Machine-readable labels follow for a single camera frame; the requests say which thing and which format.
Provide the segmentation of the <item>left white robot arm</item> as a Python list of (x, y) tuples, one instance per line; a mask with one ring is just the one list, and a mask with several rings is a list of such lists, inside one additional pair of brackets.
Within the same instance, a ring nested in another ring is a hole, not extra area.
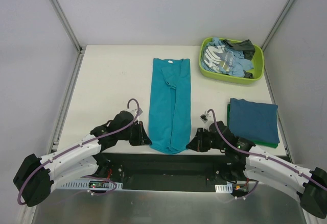
[(37, 157), (30, 154), (23, 160), (13, 184), (18, 189), (20, 205), (33, 207), (43, 202), (61, 185), (81, 177), (109, 179), (113, 166), (103, 151), (118, 141), (131, 146), (151, 145), (143, 122), (129, 111), (121, 111), (113, 120), (97, 126), (72, 146)]

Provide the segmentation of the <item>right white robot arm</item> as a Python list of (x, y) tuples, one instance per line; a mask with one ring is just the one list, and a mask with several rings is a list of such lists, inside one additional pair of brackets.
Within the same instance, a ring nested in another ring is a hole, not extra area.
[(311, 215), (326, 218), (326, 171), (297, 166), (263, 150), (252, 141), (235, 136), (223, 122), (212, 123), (208, 129), (198, 128), (186, 146), (197, 152), (218, 149), (234, 165), (230, 175), (262, 182), (292, 197)]

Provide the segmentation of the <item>teal t-shirt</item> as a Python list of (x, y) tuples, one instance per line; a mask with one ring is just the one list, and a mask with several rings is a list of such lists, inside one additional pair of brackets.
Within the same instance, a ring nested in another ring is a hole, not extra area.
[(149, 106), (151, 147), (165, 154), (186, 150), (191, 136), (190, 59), (153, 59)]

